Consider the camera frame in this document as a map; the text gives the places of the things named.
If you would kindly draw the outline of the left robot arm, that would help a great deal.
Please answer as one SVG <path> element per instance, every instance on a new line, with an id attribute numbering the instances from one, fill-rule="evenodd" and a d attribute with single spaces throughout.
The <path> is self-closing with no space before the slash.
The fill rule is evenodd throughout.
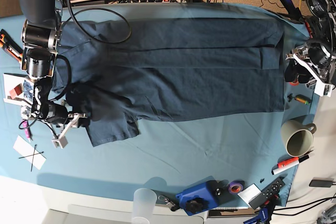
<path id="1" fill-rule="evenodd" d="M 302 0 L 311 15 L 301 18 L 310 38 L 303 44 L 314 70 L 327 84 L 335 85 L 335 0 Z"/>

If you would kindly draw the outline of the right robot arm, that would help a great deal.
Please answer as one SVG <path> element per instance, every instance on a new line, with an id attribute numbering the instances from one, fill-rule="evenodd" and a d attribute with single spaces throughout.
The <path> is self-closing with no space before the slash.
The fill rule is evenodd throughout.
<path id="1" fill-rule="evenodd" d="M 68 59 L 58 54 L 57 46 L 62 32 L 61 0 L 19 0 L 20 7 L 26 17 L 22 31 L 23 53 L 20 60 L 22 71 L 27 73 L 23 81 L 24 102 L 21 117 L 27 124 L 19 125 L 21 130 L 32 126 L 29 123 L 41 121 L 49 129 L 61 128 L 61 133 L 52 132 L 52 140 L 56 147 L 65 147 L 66 132 L 73 127 L 88 124 L 84 113 L 68 112 L 63 104 L 56 101 L 62 98 L 71 85 L 72 73 Z M 49 99 L 53 83 L 56 61 L 62 60 L 67 68 L 67 84 L 61 93 Z"/>

